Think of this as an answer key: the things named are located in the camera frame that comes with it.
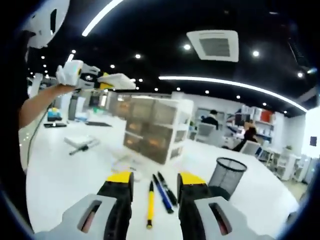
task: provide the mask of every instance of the human arm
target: human arm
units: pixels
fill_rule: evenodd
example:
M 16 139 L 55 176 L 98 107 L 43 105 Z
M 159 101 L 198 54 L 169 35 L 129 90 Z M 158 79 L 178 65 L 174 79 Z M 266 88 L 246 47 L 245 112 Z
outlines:
M 18 109 L 19 129 L 29 125 L 56 97 L 72 92 L 73 86 L 55 85 L 39 92 L 36 96 L 25 100 Z
M 252 136 L 252 139 L 253 139 L 253 142 L 258 142 L 258 139 L 257 139 L 257 136 L 256 135 L 254 135 L 254 136 Z

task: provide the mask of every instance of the ceiling air conditioner vent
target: ceiling air conditioner vent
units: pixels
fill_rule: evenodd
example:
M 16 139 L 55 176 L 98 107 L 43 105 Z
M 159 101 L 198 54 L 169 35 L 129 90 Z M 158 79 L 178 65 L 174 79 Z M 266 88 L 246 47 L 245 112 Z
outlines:
M 236 31 L 203 30 L 191 31 L 186 35 L 201 60 L 239 61 L 239 39 Z

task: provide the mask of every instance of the white table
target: white table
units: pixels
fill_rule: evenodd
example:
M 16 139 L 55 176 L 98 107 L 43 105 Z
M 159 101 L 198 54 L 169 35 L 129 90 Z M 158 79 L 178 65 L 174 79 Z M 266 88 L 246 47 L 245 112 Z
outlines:
M 125 121 L 108 116 L 96 118 L 90 121 L 104 120 L 112 127 L 86 126 L 83 123 L 48 129 L 41 126 L 34 141 L 26 182 L 29 218 L 36 233 L 54 228 L 61 222 L 65 210 L 87 194 L 96 194 L 112 174 L 115 155 L 123 153 Z M 73 148 L 63 139 L 76 132 L 94 135 L 101 140 L 101 144 L 69 156 Z M 253 156 L 188 140 L 183 159 L 166 166 L 152 161 L 146 164 L 151 172 L 161 170 L 169 187 L 176 193 L 179 171 L 188 170 L 208 181 L 218 157 L 236 159 L 247 165 L 248 170 L 230 202 L 246 215 L 249 227 L 257 234 L 275 237 L 289 213 L 298 208 L 298 203 L 288 189 Z M 157 190 L 153 229 L 146 229 L 150 180 L 143 178 L 134 183 L 132 217 L 126 239 L 182 239 L 178 211 L 167 214 Z

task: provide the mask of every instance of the curved led light strip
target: curved led light strip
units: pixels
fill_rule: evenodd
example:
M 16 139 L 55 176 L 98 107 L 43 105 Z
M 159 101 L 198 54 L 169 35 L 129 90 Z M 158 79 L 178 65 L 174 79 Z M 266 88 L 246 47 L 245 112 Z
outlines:
M 210 77 L 197 77 L 197 76 L 160 76 L 160 80 L 190 80 L 190 81 L 198 81 L 198 82 L 211 82 L 211 83 L 217 83 L 217 84 L 226 84 L 226 85 L 232 85 L 232 86 L 238 86 L 246 89 L 251 89 L 255 90 L 257 92 L 261 92 L 264 94 L 271 95 L 277 99 L 280 99 L 282 101 L 287 102 L 288 104 L 291 104 L 295 106 L 296 108 L 304 111 L 305 113 L 308 112 L 306 108 L 303 106 L 299 105 L 298 103 L 290 100 L 289 98 L 286 98 L 284 96 L 281 96 L 277 93 L 274 93 L 272 91 L 265 90 L 263 88 L 257 87 L 257 86 L 252 86 L 240 82 L 235 82 L 235 81 L 227 81 L 227 80 L 221 80 L 221 79 L 216 79 L 216 78 L 210 78 Z
M 89 25 L 84 29 L 82 36 L 86 37 L 91 32 L 92 29 L 107 15 L 112 9 L 114 9 L 118 4 L 120 4 L 123 0 L 112 0 L 109 2 L 98 14 L 94 17 L 94 19 L 89 23 Z

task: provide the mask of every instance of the black pen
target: black pen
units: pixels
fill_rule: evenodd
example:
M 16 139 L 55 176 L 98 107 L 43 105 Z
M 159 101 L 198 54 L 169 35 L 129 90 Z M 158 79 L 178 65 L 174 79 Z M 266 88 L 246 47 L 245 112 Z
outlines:
M 177 198 L 175 197 L 174 193 L 169 189 L 165 178 L 162 176 L 162 174 L 160 172 L 158 172 L 158 177 L 159 177 L 161 185 L 164 188 L 167 196 L 169 197 L 172 205 L 176 207 L 177 206 Z
M 85 145 L 82 145 L 80 146 L 79 148 L 69 152 L 69 155 L 72 156 L 72 155 L 75 155 L 77 152 L 80 152 L 80 151 L 87 151 L 88 149 L 98 145 L 100 142 L 99 141 L 95 141 L 95 140 L 92 140 L 90 141 L 89 143 L 85 144 Z
M 156 175 L 152 174 L 152 177 L 153 177 L 153 181 L 155 183 L 155 186 L 156 186 L 156 188 L 158 189 L 158 191 L 159 191 L 159 193 L 161 195 L 162 202 L 164 204 L 164 207 L 165 207 L 166 211 L 168 212 L 168 214 L 172 214 L 174 211 L 171 208 L 170 201 L 167 198 L 166 194 L 164 193 L 164 191 L 163 191 L 163 189 L 162 189 L 162 187 L 160 185 L 160 182 L 158 181 Z

